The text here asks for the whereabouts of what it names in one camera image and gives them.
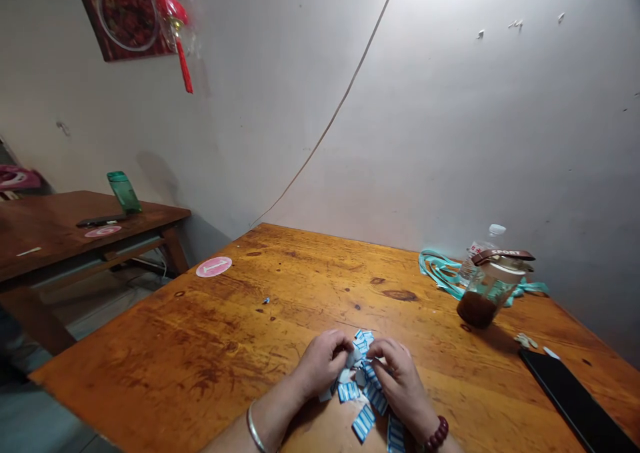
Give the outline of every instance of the floor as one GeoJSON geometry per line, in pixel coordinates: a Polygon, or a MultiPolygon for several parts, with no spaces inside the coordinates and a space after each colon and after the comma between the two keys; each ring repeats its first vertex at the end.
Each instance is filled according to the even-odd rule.
{"type": "MultiPolygon", "coordinates": [[[[84,338],[168,279],[140,268],[103,272],[58,290],[44,298],[77,339],[84,338]]],[[[34,370],[50,355],[27,343],[22,363],[34,370]]],[[[34,384],[8,384],[0,388],[0,452],[11,453],[117,453],[70,411],[34,384]]]]}

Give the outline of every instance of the person's left hand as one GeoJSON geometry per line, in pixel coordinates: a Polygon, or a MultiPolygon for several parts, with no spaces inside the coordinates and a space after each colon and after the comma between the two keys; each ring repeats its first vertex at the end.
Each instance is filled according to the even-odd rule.
{"type": "Polygon", "coordinates": [[[340,330],[328,330],[316,336],[296,366],[292,379],[305,400],[326,391],[347,364],[353,343],[340,330]]]}

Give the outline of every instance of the red tassel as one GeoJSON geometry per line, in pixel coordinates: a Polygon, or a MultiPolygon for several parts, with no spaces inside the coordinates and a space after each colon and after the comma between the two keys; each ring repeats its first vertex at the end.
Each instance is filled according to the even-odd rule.
{"type": "Polygon", "coordinates": [[[180,57],[180,68],[182,69],[182,78],[185,81],[185,88],[188,93],[193,93],[193,86],[191,85],[191,75],[189,74],[189,66],[187,65],[187,59],[185,58],[185,51],[182,49],[182,42],[176,39],[175,45],[178,48],[178,56],[180,57]]]}

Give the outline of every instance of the pink bag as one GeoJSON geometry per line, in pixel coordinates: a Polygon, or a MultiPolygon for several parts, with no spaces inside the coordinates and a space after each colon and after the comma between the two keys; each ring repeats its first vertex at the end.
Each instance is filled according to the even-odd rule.
{"type": "Polygon", "coordinates": [[[40,176],[32,170],[15,165],[0,165],[0,191],[39,188],[40,176]]]}

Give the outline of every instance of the water bottle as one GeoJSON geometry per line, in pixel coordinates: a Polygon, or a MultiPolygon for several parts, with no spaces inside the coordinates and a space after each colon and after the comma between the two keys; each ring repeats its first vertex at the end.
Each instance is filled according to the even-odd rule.
{"type": "Polygon", "coordinates": [[[135,191],[131,186],[131,182],[127,178],[124,172],[116,171],[107,173],[109,184],[115,194],[115,197],[120,202],[120,206],[126,215],[132,213],[141,213],[142,206],[138,201],[138,197],[135,196],[135,191]]]}
{"type": "Polygon", "coordinates": [[[473,242],[473,244],[469,247],[469,256],[460,267],[460,271],[458,272],[458,283],[463,286],[467,286],[473,275],[477,270],[477,266],[473,264],[471,261],[471,257],[480,253],[482,250],[486,250],[487,248],[497,248],[497,243],[500,241],[499,237],[503,235],[507,231],[507,229],[502,225],[496,225],[495,223],[489,227],[489,233],[487,233],[487,238],[482,241],[473,242]]]}

